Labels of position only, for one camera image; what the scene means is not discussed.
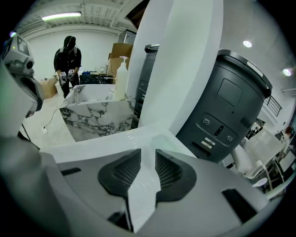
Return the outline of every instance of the metal railing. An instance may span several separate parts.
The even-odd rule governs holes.
[[[264,103],[270,108],[270,110],[278,116],[279,112],[281,111],[282,107],[280,104],[273,98],[272,96],[266,98]]]

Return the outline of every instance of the ceiling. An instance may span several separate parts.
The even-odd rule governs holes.
[[[247,40],[251,48],[243,45]],[[232,50],[255,64],[275,86],[296,87],[296,70],[287,77],[283,69],[295,68],[295,58],[274,18],[257,2],[224,0],[221,49]]]
[[[136,31],[126,18],[142,0],[38,0],[14,29],[26,39],[57,31],[100,31],[119,34]],[[81,12],[81,17],[43,21],[41,17],[65,12]]]

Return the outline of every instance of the marble counter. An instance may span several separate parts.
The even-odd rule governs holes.
[[[115,99],[115,85],[79,85],[65,98],[60,112],[75,141],[130,130],[135,100]]]

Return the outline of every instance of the person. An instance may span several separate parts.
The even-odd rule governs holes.
[[[57,50],[54,68],[58,74],[64,98],[69,94],[69,81],[72,86],[79,85],[78,70],[81,67],[81,51],[76,46],[76,38],[67,36],[64,46]]]
[[[283,149],[280,151],[279,154],[277,154],[277,156],[279,157],[279,160],[278,161],[280,161],[281,159],[283,159],[285,157],[285,155],[286,155],[287,149],[288,149],[289,144],[290,144],[291,134],[292,134],[292,128],[290,126],[288,126],[285,130],[282,130],[282,131],[280,131],[279,133],[277,133],[275,135],[276,138],[281,143],[284,143]]]

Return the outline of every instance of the black pants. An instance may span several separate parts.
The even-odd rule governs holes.
[[[73,81],[70,81],[70,82],[71,82],[72,87],[74,87],[76,85],[79,85],[78,75],[76,74],[74,76],[74,80]],[[61,88],[62,88],[62,91],[64,92],[64,98],[66,98],[67,95],[70,92],[70,89],[69,89],[69,81],[67,81],[64,85],[61,85]]]

